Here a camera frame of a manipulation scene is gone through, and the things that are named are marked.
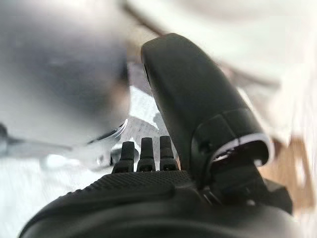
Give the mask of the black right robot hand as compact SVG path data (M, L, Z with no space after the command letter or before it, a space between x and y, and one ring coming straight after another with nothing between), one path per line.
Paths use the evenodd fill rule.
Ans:
M286 187L264 179L269 137L237 89L193 42L171 33L141 49L168 130L124 142L112 172L40 210L22 238L300 238Z

